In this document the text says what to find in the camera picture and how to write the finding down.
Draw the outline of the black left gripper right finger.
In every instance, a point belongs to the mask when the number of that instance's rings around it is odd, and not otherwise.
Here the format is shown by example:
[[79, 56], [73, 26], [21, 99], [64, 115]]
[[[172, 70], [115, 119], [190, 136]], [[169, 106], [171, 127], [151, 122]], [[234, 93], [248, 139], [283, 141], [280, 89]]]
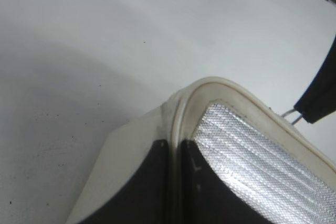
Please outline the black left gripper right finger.
[[271, 223], [215, 174], [196, 143], [181, 142], [183, 223]]

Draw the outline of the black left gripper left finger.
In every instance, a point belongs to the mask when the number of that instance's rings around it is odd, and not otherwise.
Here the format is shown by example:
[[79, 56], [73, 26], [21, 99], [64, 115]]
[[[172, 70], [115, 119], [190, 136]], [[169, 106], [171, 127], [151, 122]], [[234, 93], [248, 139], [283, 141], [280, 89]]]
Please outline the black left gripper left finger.
[[153, 142], [139, 169], [84, 223], [165, 223], [167, 140]]

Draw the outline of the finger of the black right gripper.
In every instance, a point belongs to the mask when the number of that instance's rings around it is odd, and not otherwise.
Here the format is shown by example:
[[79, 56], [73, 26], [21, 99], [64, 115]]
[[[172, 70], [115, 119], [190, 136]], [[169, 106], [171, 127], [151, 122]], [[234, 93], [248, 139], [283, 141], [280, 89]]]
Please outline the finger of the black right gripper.
[[335, 42], [307, 90], [294, 105], [308, 123], [335, 112]]

